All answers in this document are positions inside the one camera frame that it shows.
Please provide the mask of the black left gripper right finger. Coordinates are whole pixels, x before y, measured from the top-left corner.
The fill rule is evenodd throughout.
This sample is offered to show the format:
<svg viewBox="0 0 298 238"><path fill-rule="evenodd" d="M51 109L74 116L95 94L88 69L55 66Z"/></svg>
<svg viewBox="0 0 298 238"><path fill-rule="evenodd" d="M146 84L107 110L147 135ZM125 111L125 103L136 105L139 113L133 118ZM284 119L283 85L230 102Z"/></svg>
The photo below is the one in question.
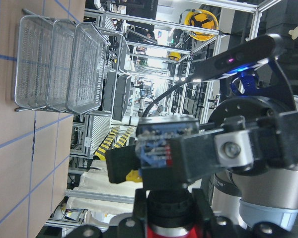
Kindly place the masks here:
<svg viewBox="0 0 298 238"><path fill-rule="evenodd" d="M203 190L200 188L192 189L192 196L196 207L196 220L211 221L214 218L214 214Z"/></svg>

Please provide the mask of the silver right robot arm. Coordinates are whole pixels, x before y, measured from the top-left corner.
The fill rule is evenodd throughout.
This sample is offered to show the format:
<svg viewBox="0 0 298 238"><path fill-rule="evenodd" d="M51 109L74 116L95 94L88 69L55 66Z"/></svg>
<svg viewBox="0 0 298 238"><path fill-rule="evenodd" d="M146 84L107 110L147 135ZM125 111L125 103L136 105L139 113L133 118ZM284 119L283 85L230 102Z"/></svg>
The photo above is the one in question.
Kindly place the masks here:
<svg viewBox="0 0 298 238"><path fill-rule="evenodd" d="M232 238L291 230L298 213L298 107L268 96L192 116L141 118L135 145L106 152L109 181L139 171L131 227L148 238Z"/></svg>

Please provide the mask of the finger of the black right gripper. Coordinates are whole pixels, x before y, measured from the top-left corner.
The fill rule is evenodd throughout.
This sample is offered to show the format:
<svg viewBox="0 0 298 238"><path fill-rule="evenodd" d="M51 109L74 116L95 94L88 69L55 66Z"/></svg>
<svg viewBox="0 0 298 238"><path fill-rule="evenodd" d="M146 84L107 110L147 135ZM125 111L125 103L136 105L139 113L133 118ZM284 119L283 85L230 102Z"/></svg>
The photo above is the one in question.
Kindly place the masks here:
<svg viewBox="0 0 298 238"><path fill-rule="evenodd" d="M105 153L109 181L122 183L131 170L141 167L141 162L135 153L135 145L109 149Z"/></svg>
<svg viewBox="0 0 298 238"><path fill-rule="evenodd" d="M224 120L221 128L170 140L172 169L179 183L192 183L225 169L258 175L268 168L298 170L298 112L246 122Z"/></svg>

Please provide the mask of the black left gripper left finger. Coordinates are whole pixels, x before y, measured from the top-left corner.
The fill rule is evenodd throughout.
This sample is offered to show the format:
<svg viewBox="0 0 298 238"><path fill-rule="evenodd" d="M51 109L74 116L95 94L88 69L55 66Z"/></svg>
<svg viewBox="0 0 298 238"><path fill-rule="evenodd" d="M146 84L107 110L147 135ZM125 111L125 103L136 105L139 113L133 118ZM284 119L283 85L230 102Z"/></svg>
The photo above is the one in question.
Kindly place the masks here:
<svg viewBox="0 0 298 238"><path fill-rule="evenodd" d="M147 194L143 188L135 190L133 217L141 221L147 220Z"/></svg>

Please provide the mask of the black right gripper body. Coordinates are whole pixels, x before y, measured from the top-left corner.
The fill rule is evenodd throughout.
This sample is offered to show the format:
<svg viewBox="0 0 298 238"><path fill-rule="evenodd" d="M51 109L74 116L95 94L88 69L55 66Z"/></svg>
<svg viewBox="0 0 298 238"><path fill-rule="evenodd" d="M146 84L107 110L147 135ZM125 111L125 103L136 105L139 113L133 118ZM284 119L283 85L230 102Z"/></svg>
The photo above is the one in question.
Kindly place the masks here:
<svg viewBox="0 0 298 238"><path fill-rule="evenodd" d="M241 176L271 169L298 171L298 96L295 109L268 97L239 96L211 114L220 164Z"/></svg>

